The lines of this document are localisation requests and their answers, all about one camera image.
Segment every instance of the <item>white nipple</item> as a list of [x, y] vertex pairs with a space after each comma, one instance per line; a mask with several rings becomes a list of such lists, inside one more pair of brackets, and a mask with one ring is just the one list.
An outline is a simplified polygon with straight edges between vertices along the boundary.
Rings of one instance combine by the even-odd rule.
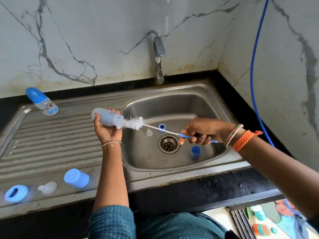
[[55, 182], [49, 182], [46, 185], [40, 185], [38, 190], [43, 194], [50, 195], [56, 191], [58, 185]]
[[152, 130], [147, 129], [146, 136], [150, 137], [150, 136], [152, 136], [152, 135], [153, 135]]

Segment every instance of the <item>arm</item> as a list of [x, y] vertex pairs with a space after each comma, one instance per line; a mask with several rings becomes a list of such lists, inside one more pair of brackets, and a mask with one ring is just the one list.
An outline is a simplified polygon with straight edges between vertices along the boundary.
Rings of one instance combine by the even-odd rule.
[[[204, 134], [198, 139], [193, 137], [189, 141], [207, 145], [211, 139], [224, 142], [234, 128], [235, 125], [232, 123], [195, 118], [182, 133], [188, 136], [193, 136], [197, 132]], [[244, 132], [244, 129], [240, 130], [231, 141], [231, 145]], [[184, 141], [185, 139], [180, 139], [179, 143], [183, 144]], [[239, 154], [272, 181], [308, 219], [319, 216], [319, 173], [272, 147], [257, 136], [254, 136], [239, 151]]]
[[[122, 129], [102, 127], [99, 121], [100, 116], [96, 114], [94, 119], [95, 132], [102, 144], [110, 140], [120, 141], [122, 139]], [[108, 205], [129, 207], [119, 143], [110, 143], [103, 147], [101, 175], [93, 212]]]
[[[102, 127], [99, 120], [100, 116], [96, 114], [95, 132], [102, 144], [122, 139], [122, 129]], [[110, 143], [103, 147], [101, 175], [89, 220], [88, 238], [136, 238], [119, 143]]]

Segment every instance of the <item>chrome tap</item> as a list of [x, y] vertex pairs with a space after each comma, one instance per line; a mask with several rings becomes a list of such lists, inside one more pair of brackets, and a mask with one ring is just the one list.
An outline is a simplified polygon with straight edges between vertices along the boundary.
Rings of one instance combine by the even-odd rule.
[[166, 56], [166, 51], [163, 42], [159, 36], [154, 37], [154, 57], [155, 57], [155, 72], [157, 84], [162, 84], [164, 82], [164, 76], [162, 73], [162, 66], [160, 63], [161, 57]]

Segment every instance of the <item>bracelet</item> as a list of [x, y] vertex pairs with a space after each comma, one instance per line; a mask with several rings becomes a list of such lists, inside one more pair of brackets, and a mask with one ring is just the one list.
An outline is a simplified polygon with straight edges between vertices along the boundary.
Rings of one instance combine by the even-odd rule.
[[108, 141], [108, 142], [106, 142], [105, 144], [102, 145], [102, 149], [103, 149], [103, 147], [104, 147], [105, 145], [110, 144], [110, 143], [115, 143], [115, 142], [118, 142], [119, 144], [122, 144], [122, 142], [119, 141], [119, 140], [110, 140], [110, 141]]
[[242, 149], [243, 146], [246, 145], [246, 143], [253, 138], [253, 136], [258, 136], [261, 135], [263, 132], [261, 131], [255, 131], [251, 132], [247, 130], [233, 145], [233, 149], [238, 152], [239, 150]]
[[226, 139], [224, 146], [228, 148], [230, 141], [234, 138], [236, 133], [239, 131], [239, 129], [243, 128], [243, 124], [238, 124], [237, 127], [229, 134], [228, 138]]

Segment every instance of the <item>sink drain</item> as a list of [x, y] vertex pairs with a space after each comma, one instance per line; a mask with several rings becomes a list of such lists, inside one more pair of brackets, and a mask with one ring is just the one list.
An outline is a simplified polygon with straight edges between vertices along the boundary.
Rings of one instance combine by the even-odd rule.
[[159, 149], [166, 154], [173, 154], [178, 151], [181, 145], [178, 144], [177, 136], [165, 134], [160, 137], [158, 145]]

